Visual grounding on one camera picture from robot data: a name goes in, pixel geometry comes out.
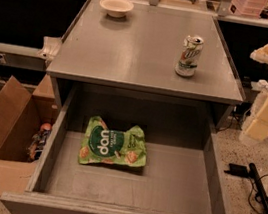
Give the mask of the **green rice chip bag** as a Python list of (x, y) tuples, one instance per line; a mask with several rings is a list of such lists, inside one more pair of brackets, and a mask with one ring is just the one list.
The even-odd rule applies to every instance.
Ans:
[(144, 137), (139, 126), (125, 132), (110, 130), (101, 117), (91, 117), (80, 144), (78, 162), (81, 165), (144, 167), (147, 156)]

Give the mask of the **open grey drawer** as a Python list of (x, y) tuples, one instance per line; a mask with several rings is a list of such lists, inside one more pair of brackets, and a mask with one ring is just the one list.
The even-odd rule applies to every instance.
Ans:
[[(208, 105), (77, 83), (23, 193), (5, 193), (12, 214), (231, 214)], [(143, 168), (82, 165), (88, 119), (143, 129)]]

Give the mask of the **grey cabinet counter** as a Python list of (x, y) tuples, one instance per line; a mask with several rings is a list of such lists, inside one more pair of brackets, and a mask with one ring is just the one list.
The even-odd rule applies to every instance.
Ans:
[[(221, 122), (244, 92), (225, 50), (215, 17), (136, 3), (124, 20), (109, 18), (100, 0), (90, 0), (56, 58), (48, 66), (51, 77), (126, 89), (145, 90), (222, 104)], [(174, 71), (183, 40), (204, 40), (194, 76)]]

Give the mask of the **pink storage box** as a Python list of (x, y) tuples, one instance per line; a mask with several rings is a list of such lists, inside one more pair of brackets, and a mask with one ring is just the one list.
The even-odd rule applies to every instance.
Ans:
[(234, 15), (259, 17), (268, 0), (232, 0), (230, 12)]

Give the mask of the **black power adapter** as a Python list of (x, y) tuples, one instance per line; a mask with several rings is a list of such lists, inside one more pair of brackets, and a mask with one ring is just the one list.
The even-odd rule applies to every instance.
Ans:
[(246, 166), (235, 165), (234, 163), (229, 164), (229, 169), (225, 170), (225, 173), (229, 175), (234, 175), (240, 178), (246, 178), (249, 176)]

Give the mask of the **white soda can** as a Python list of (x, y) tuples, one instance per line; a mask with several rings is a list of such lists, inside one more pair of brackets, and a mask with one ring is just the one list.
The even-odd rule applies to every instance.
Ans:
[(203, 45), (204, 40), (200, 36), (187, 36), (184, 39), (183, 50), (174, 69), (178, 75), (184, 77), (194, 76)]

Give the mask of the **white paper bowl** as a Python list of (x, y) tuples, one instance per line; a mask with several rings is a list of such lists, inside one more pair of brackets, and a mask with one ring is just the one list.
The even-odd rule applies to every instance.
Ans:
[(101, 0), (100, 6), (112, 18), (122, 18), (134, 8), (133, 3), (128, 0)]

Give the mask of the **snack packets in box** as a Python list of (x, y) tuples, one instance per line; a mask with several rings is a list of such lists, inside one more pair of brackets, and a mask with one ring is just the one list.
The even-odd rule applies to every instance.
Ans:
[(50, 123), (43, 123), (38, 132), (33, 135), (31, 144), (28, 147), (28, 160), (33, 162), (40, 158), (40, 155), (45, 148), (46, 142), (51, 135), (52, 125)]

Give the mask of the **open cardboard box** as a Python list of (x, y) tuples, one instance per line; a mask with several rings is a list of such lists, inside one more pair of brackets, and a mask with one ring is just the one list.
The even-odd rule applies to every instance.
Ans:
[(33, 136), (58, 117), (51, 78), (33, 92), (14, 77), (0, 91), (0, 195), (22, 193), (37, 167), (29, 160)]

